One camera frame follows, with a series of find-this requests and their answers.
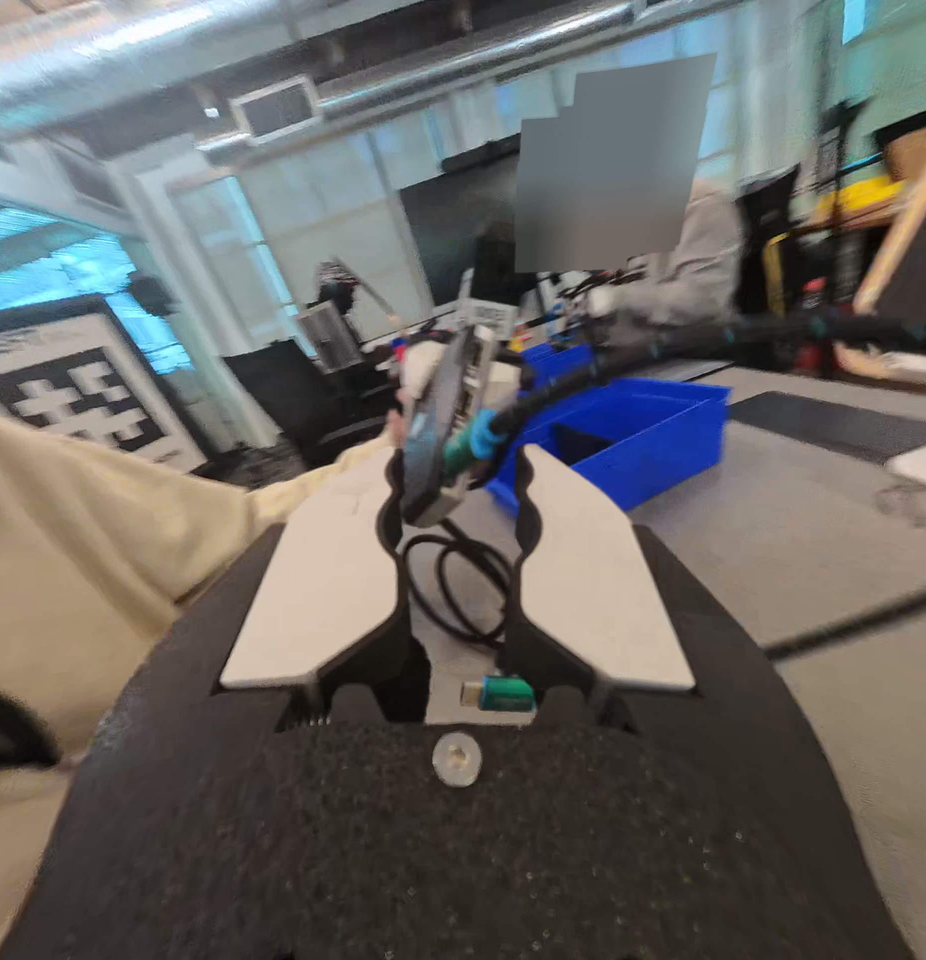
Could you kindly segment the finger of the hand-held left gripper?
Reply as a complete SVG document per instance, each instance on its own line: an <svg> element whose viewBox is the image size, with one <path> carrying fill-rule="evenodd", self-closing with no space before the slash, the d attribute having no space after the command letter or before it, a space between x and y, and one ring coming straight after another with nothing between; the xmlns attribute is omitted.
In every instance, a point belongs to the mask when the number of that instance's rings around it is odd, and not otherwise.
<svg viewBox="0 0 926 960"><path fill-rule="evenodd" d="M445 343L422 340L409 344L402 355L402 390L408 400L418 400L445 353Z"/></svg>

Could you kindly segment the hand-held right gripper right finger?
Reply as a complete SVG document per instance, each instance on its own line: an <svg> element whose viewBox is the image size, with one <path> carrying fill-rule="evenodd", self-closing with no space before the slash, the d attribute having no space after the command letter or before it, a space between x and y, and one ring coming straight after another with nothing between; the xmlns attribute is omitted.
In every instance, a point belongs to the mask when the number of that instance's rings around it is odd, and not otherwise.
<svg viewBox="0 0 926 960"><path fill-rule="evenodd" d="M504 666L537 708L560 698L594 718L630 693L692 695L697 680L634 524L536 443L517 453L516 540Z"/></svg>

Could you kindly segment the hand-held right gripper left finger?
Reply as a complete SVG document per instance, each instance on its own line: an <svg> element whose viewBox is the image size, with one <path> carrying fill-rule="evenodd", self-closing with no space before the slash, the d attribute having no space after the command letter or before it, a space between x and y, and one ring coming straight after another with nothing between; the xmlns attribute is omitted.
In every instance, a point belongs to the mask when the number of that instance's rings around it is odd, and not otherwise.
<svg viewBox="0 0 926 960"><path fill-rule="evenodd" d="M223 691L282 690L301 718L329 720L366 688L393 723L421 724L432 668L412 633L399 500L402 453L334 477L286 522L219 676Z"/></svg>

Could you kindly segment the silver hub adapter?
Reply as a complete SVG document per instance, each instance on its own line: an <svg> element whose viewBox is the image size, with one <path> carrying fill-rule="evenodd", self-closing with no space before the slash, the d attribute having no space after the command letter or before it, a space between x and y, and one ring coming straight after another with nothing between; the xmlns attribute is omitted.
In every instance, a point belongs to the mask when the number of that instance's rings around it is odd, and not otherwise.
<svg viewBox="0 0 926 960"><path fill-rule="evenodd" d="M494 410L487 403L497 354L494 331L471 325L452 334L419 399L402 451L400 512L416 528L439 524L462 502L475 466L493 458Z"/></svg>

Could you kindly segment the person's left forearm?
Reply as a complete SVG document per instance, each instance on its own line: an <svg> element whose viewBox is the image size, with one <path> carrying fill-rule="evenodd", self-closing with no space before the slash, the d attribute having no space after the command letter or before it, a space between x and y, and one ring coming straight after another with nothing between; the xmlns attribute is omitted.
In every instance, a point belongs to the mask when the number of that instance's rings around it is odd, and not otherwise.
<svg viewBox="0 0 926 960"><path fill-rule="evenodd" d="M329 467L247 490L0 415L0 697L85 750L182 610L392 427Z"/></svg>

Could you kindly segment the grey desk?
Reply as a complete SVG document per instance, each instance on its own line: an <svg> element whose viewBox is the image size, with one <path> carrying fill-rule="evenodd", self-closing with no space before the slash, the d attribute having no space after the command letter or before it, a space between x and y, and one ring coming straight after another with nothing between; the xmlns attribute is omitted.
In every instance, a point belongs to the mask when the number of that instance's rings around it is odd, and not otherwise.
<svg viewBox="0 0 926 960"><path fill-rule="evenodd" d="M720 464L633 520L770 647L926 590L926 529L874 500L903 482L729 422ZM777 670L828 756L901 933L926 958L926 611Z"/></svg>

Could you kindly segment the black white marker board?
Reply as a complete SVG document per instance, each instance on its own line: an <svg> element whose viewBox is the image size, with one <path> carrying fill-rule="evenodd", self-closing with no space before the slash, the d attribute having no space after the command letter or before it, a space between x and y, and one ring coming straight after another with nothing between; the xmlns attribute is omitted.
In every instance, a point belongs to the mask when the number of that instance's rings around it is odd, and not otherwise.
<svg viewBox="0 0 926 960"><path fill-rule="evenodd" d="M185 474L218 454L97 294L0 310L0 416Z"/></svg>

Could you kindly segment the black bag yellow trim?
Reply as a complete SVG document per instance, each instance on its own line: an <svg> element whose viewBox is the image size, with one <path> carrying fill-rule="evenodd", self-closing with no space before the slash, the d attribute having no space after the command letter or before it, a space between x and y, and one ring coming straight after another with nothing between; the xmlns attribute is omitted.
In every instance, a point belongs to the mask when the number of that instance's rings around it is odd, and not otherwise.
<svg viewBox="0 0 926 960"><path fill-rule="evenodd" d="M736 200L743 224L735 303L743 315L783 315L799 298L801 248L791 203L800 163L744 184Z"/></svg>

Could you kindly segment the person's cream sweatshirt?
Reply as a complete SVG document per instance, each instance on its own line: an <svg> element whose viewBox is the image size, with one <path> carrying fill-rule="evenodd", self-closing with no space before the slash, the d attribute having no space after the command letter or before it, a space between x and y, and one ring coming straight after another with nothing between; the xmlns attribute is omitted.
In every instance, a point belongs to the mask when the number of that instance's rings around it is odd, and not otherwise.
<svg viewBox="0 0 926 960"><path fill-rule="evenodd" d="M64 804L70 770L0 770L0 944L21 910Z"/></svg>

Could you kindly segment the black stand pole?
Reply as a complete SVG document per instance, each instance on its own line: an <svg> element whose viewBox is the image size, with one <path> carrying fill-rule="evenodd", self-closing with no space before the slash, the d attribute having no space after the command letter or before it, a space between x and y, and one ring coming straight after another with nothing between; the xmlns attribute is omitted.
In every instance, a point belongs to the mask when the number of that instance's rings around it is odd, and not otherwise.
<svg viewBox="0 0 926 960"><path fill-rule="evenodd" d="M829 233L829 260L820 308L823 321L829 322L838 312L839 267L843 246L844 214L841 200L846 176L846 155L850 132L859 115L868 105L867 99L844 99L824 108L816 127L815 190L830 197L829 213L824 226Z"/></svg>

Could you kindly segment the wood-framed black panel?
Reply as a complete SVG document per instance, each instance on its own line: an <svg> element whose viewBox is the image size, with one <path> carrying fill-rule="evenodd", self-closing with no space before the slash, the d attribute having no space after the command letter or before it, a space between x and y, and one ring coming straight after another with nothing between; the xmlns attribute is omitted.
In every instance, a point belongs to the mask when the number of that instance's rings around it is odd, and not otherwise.
<svg viewBox="0 0 926 960"><path fill-rule="evenodd" d="M858 288L853 311L926 326L926 165Z"/></svg>

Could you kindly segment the yellow box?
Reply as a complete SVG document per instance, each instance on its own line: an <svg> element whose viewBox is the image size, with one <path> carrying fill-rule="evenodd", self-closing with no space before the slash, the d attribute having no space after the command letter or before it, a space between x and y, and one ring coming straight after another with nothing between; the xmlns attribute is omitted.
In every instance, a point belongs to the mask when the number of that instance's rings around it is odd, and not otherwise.
<svg viewBox="0 0 926 960"><path fill-rule="evenodd" d="M840 219L892 219L905 200L907 182L887 175L866 178L840 189L837 205Z"/></svg>

